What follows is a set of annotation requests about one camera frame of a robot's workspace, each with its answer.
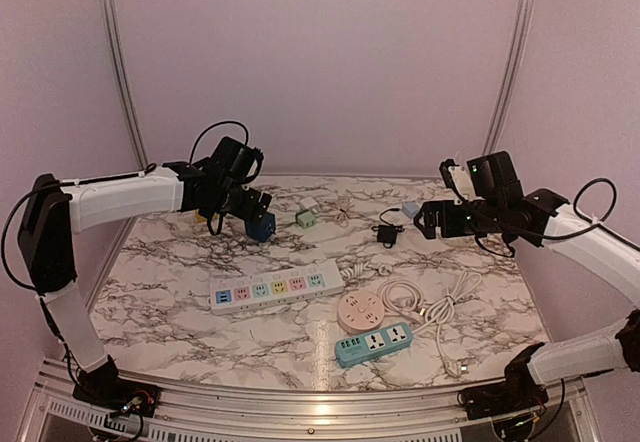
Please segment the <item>blue cube power socket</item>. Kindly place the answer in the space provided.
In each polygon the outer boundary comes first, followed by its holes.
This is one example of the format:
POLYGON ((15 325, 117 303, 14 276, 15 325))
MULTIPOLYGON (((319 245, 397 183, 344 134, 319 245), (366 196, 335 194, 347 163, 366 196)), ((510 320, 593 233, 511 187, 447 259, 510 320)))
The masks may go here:
POLYGON ((246 235, 257 242, 264 243, 276 233, 276 217, 273 213, 267 212, 258 222, 245 223, 246 235))

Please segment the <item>white multicolour power strip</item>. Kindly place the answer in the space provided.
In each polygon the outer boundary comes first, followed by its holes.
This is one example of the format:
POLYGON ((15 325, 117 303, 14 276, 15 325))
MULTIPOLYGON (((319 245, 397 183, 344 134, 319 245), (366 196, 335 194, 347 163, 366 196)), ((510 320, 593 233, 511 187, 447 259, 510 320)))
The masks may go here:
POLYGON ((345 281, 333 260, 210 283, 210 307, 226 315, 340 294, 345 281))

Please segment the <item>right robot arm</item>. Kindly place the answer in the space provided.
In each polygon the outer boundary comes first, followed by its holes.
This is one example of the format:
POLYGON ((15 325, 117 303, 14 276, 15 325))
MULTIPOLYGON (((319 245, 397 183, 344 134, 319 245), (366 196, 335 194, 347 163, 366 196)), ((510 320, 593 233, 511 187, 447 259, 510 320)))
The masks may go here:
POLYGON ((498 234, 505 244, 523 239, 547 251, 543 263, 525 262, 525 281, 542 285, 534 294, 547 322, 554 308, 571 301, 594 307, 602 296, 630 314, 590 322, 587 332, 523 349, 504 369, 503 381, 464 389, 471 417, 520 410, 548 399, 547 385, 574 377, 639 369, 639 247, 602 219, 579 212, 576 203, 548 189, 524 194, 519 182, 480 183, 465 196, 452 181, 452 200, 425 202, 413 218, 427 239, 498 234))

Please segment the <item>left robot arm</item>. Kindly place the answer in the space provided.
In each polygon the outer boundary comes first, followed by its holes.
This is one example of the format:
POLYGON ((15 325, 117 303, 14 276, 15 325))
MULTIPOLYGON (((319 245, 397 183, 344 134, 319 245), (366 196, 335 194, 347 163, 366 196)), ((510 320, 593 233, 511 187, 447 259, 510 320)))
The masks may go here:
POLYGON ((53 331, 77 365, 91 373, 89 393, 106 407, 125 400, 126 385, 103 368, 110 357, 89 317, 79 287, 73 237, 94 226, 152 213, 198 211, 203 216, 230 214, 257 224, 272 197, 251 188, 254 175, 237 175, 206 161, 152 164, 138 172, 94 179, 58 180, 39 176, 14 206, 23 219, 18 246, 29 283, 53 331))

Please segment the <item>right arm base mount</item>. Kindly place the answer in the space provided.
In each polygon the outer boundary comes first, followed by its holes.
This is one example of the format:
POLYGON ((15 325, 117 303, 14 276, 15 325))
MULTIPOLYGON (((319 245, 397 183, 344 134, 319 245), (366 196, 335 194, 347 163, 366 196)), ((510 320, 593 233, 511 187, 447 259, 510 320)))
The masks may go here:
POLYGON ((504 369, 501 382, 476 385, 458 392, 458 404, 469 420, 494 417, 542 406, 549 401, 542 385, 536 384, 527 368, 534 353, 544 345, 538 342, 523 349, 504 369))

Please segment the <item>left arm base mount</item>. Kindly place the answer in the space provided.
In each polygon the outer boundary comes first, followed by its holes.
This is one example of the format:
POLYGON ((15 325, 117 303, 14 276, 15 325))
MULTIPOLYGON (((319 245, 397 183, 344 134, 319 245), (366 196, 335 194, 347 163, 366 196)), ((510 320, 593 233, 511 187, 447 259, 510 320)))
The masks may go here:
POLYGON ((156 385, 121 378, 110 355, 105 364, 93 371, 77 369, 72 381, 76 400, 118 414, 136 413, 150 418, 155 413, 160 395, 156 385))

